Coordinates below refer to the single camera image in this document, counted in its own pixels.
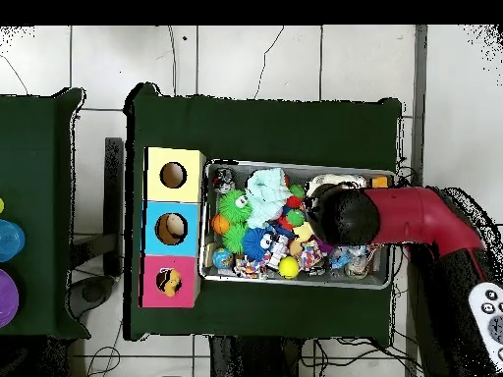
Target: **yellow box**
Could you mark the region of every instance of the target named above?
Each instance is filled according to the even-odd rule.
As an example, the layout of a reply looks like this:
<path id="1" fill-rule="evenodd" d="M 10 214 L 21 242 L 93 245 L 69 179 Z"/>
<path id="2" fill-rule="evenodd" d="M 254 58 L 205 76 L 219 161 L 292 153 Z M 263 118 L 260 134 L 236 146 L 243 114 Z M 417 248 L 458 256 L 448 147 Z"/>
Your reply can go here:
<path id="1" fill-rule="evenodd" d="M 204 162 L 205 157 L 198 150 L 146 148 L 146 199 L 199 203 Z"/>

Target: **circular hole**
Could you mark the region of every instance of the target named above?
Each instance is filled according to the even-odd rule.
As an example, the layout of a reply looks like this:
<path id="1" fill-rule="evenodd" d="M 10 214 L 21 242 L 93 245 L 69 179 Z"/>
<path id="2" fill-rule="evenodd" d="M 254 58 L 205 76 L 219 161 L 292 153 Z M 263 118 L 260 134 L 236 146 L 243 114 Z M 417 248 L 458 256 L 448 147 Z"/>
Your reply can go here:
<path id="1" fill-rule="evenodd" d="M 155 235 L 167 245 L 180 244 L 187 235 L 189 225 L 181 214 L 167 213 L 155 223 Z"/>
<path id="2" fill-rule="evenodd" d="M 187 171 L 178 162 L 168 162 L 161 169 L 160 179 L 164 187 L 180 188 L 187 180 Z"/>
<path id="3" fill-rule="evenodd" d="M 157 289 L 172 297 L 182 287 L 182 275 L 176 269 L 163 268 L 155 278 Z"/>

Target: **blue box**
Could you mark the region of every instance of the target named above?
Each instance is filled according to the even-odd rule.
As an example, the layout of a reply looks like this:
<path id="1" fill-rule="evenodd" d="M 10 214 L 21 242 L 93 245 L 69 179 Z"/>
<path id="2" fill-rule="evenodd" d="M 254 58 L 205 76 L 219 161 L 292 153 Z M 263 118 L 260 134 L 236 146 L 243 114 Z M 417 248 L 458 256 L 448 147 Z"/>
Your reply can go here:
<path id="1" fill-rule="evenodd" d="M 178 244 L 164 244 L 155 235 L 157 220 L 167 213 L 180 214 L 187 221 L 187 235 Z M 199 227 L 199 204 L 148 201 L 146 204 L 145 254 L 196 257 Z"/>

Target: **green fuzzy ball toy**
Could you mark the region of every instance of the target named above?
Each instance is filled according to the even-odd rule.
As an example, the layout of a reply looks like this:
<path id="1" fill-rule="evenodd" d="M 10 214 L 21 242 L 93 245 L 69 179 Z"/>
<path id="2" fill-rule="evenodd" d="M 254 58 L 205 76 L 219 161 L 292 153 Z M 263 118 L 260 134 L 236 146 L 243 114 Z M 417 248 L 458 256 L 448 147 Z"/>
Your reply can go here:
<path id="1" fill-rule="evenodd" d="M 252 206 L 242 190 L 233 189 L 220 198 L 220 214 L 231 223 L 244 223 L 252 215 Z"/>
<path id="2" fill-rule="evenodd" d="M 243 237 L 248 227 L 244 224 L 233 224 L 229 231 L 224 234 L 222 242 L 234 254 L 243 254 Z"/>
<path id="3" fill-rule="evenodd" d="M 300 209 L 291 209 L 288 211 L 287 220 L 292 226 L 300 227 L 305 220 L 304 213 Z"/>
<path id="4" fill-rule="evenodd" d="M 294 196 L 297 196 L 298 198 L 304 198 L 306 196 L 306 193 L 304 192 L 304 189 L 300 185 L 292 185 L 290 187 L 290 192 Z"/>

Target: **yellow ball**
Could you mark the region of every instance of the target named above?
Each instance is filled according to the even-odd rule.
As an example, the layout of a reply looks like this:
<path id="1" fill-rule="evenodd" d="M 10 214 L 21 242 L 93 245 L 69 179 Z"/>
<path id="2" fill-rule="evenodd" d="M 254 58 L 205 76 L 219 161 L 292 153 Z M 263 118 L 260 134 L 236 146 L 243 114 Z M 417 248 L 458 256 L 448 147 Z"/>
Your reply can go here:
<path id="1" fill-rule="evenodd" d="M 285 279 L 294 279 L 299 275 L 299 263 L 292 256 L 283 257 L 279 262 L 278 272 Z"/>

